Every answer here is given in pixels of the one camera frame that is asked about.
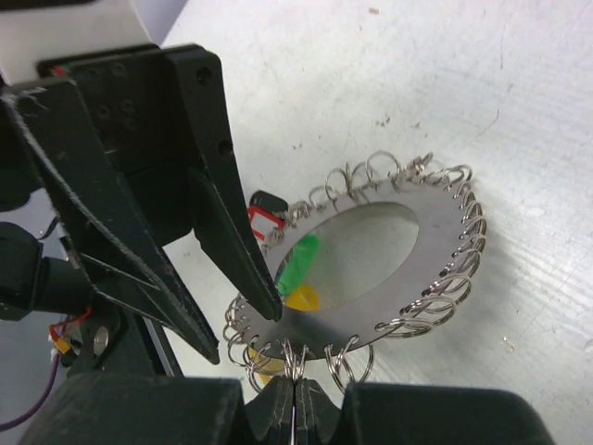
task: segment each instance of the tabletop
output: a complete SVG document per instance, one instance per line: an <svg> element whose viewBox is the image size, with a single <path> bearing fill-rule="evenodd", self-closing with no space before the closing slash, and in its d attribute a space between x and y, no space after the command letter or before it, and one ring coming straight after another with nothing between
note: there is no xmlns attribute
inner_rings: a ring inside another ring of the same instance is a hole
<svg viewBox="0 0 593 445"><path fill-rule="evenodd" d="M584 444L593 436L591 23L589 0L190 0L166 45L220 56L246 197L264 189L296 201L378 149L471 165L488 221L472 295L427 336L377 341L370 380L506 389L559 444ZM236 290L193 237L166 250L221 338ZM223 342L212 366L170 340L186 375L241 378L254 397ZM359 373L365 357L353 355ZM324 362L306 375L340 402Z"/></svg>

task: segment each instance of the oval metal plate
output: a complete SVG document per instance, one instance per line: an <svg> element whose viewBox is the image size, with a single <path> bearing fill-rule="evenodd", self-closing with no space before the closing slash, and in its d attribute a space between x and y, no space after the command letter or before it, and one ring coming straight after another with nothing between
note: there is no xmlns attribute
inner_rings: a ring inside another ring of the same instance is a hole
<svg viewBox="0 0 593 445"><path fill-rule="evenodd" d="M416 243L404 262L377 287L338 307L319 311L297 311L284 307L280 321L264 319L246 301L242 300L235 319L237 331L244 340L259 336L254 348L259 350L271 343L265 355L282 358L280 341L288 338L292 345L307 345L308 358L325 356L323 348L333 345L338 353L352 336L359 341L352 350L363 347L389 333L377 332L378 323L389 323L399 318L399 311L421 297L422 292L438 279L438 274L452 261L451 254L462 244L460 234L465 229L461 218L461 199L454 199L455 187L445 191L429 185L411 185L406 190L396 190L389 180L378 187L357 192L357 199L348 194L340 195L334 204L324 210L314 210L308 218L297 221L296 227L287 227L284 238L268 250L265 261L271 276L275 276L284 257L298 241L311 230L340 213L367 204L399 204L412 210L418 221Z"/></svg>

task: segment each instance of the silver bolt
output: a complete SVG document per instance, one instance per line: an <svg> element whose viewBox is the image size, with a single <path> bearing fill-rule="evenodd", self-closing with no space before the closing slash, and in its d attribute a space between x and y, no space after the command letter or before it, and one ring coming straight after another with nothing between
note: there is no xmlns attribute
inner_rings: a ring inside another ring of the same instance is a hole
<svg viewBox="0 0 593 445"><path fill-rule="evenodd" d="M109 344L109 331L106 327L101 326L95 332L95 339L93 340L93 352L95 355L101 355L107 345Z"/></svg>

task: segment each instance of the yellow object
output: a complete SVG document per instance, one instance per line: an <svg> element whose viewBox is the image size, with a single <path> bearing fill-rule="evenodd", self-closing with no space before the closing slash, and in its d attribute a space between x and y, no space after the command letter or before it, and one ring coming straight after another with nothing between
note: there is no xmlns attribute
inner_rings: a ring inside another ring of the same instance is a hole
<svg viewBox="0 0 593 445"><path fill-rule="evenodd" d="M318 311L319 310L319 298L315 289L309 285L300 285L297 287L292 294L288 296L284 302L284 306L296 309L298 311ZM249 355L251 358L256 356L256 350L249 348ZM258 357L258 363L261 363L265 357L261 354ZM284 361L279 359L271 359L265 366L264 369L268 371L280 371L284 369ZM261 383L266 385L271 377L269 375L259 375Z"/></svg>
<svg viewBox="0 0 593 445"><path fill-rule="evenodd" d="M59 338L58 340L56 340L54 342L54 345L56 345L56 349L59 351L60 354L65 354L71 349L69 342L66 341L64 338Z"/></svg>
<svg viewBox="0 0 593 445"><path fill-rule="evenodd" d="M298 311L318 311L319 298L311 286L300 285L288 296L284 306Z"/></svg>

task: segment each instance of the green object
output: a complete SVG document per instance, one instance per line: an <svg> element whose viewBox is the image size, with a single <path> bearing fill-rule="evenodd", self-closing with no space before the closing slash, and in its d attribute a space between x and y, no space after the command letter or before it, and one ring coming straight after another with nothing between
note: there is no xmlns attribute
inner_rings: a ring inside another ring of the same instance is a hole
<svg viewBox="0 0 593 445"><path fill-rule="evenodd" d="M293 247L293 256L278 280L278 292L289 295L301 285L318 248L319 238L315 235L305 236Z"/></svg>

